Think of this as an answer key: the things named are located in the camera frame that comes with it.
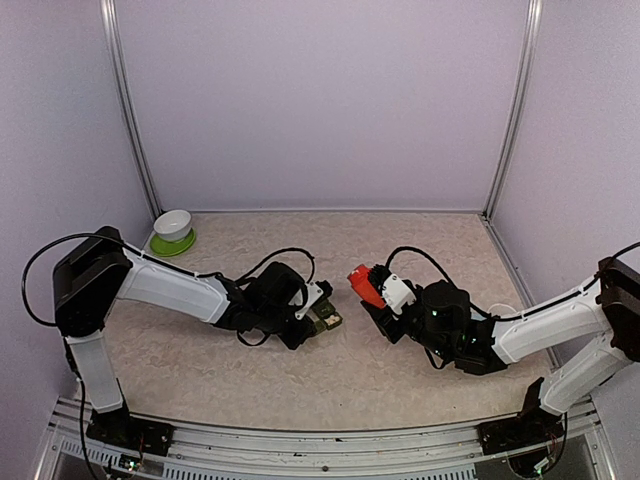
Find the green weekly pill organizer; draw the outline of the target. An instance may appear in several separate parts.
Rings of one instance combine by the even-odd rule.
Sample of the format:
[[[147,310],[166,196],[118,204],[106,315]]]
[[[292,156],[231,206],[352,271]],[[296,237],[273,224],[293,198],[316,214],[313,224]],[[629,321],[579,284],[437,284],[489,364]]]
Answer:
[[[329,299],[316,302],[307,311],[307,316],[313,323],[313,336],[333,330],[343,322],[343,317]]]

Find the red pill bottle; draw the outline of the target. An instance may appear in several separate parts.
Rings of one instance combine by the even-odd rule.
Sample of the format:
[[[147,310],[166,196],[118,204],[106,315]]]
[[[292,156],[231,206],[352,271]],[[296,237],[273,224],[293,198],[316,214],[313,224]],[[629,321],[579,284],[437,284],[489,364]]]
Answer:
[[[386,307],[380,293],[374,288],[369,280],[371,269],[364,264],[357,266],[347,276],[351,288],[366,303],[378,309]]]

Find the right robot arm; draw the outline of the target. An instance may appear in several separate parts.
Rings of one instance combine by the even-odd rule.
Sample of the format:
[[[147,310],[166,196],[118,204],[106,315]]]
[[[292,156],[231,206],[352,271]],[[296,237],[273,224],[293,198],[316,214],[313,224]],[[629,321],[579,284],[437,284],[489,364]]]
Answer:
[[[511,316],[478,318],[470,295],[452,282],[414,285],[385,265],[359,267],[352,287],[391,342],[410,337],[432,366],[448,364],[473,375],[506,369],[521,359],[584,335],[592,340],[560,370],[527,391],[511,426],[523,444],[535,442],[582,396],[639,359],[639,274],[614,257],[593,278]]]

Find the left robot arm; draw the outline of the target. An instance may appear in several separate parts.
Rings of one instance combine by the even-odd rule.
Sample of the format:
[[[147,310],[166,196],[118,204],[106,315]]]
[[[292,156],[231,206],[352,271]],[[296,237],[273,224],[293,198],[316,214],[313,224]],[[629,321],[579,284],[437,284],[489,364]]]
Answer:
[[[257,330],[291,350],[317,332],[309,311],[330,287],[304,280],[273,258],[256,277],[199,274],[154,258],[106,226],[82,235],[53,269],[54,321],[65,339],[102,430],[121,445],[140,434],[109,357],[104,329],[118,301],[148,304],[237,335]]]

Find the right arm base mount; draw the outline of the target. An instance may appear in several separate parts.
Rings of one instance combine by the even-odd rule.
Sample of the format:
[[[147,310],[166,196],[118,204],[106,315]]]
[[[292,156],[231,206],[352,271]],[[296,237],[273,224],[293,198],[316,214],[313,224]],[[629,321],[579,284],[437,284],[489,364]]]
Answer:
[[[482,422],[477,426],[484,455],[493,455],[544,443],[565,433],[561,415],[553,415],[538,404],[523,407],[514,417]]]

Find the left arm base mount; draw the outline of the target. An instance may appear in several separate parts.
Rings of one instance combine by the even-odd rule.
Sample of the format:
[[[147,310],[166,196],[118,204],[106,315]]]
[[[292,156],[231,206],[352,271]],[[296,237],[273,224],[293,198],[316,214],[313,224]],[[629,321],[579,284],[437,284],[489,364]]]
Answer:
[[[93,410],[86,429],[91,440],[162,457],[168,455],[173,433],[169,423],[133,416],[126,403],[111,412]]]

